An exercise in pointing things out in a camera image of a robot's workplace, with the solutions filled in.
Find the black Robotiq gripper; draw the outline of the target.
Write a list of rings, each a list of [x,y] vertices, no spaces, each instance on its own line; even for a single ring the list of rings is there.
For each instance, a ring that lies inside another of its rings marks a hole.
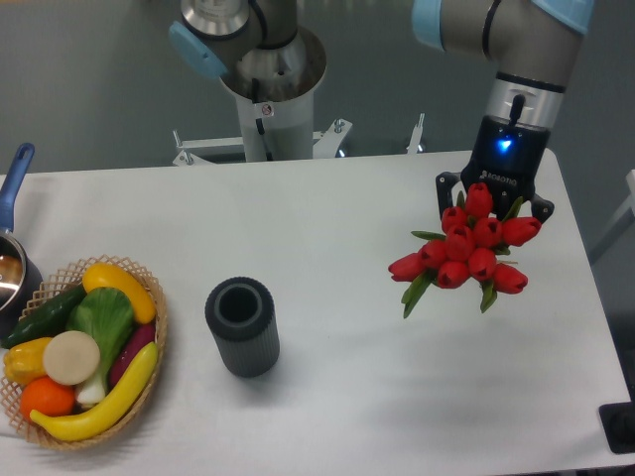
[[[462,172],[443,172],[436,177],[439,215],[458,205],[452,190],[462,182],[466,189],[484,182],[498,204],[503,192],[512,204],[518,197],[529,201],[531,214],[546,222],[554,204],[535,193],[535,177],[550,139],[547,129],[527,129],[485,116],[480,124],[468,164]]]

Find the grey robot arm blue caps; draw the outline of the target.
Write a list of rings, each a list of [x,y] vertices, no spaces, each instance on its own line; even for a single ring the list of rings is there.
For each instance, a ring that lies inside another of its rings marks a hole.
[[[185,1],[169,29],[173,48],[199,75],[233,95],[250,162],[312,159],[314,93],[326,70],[323,45],[300,26],[294,1]],[[590,1],[417,1],[417,40],[444,52],[493,60],[496,79],[465,168],[437,177],[440,208],[457,184],[482,181],[505,216],[529,203],[547,220],[553,205],[535,177],[577,54]]]

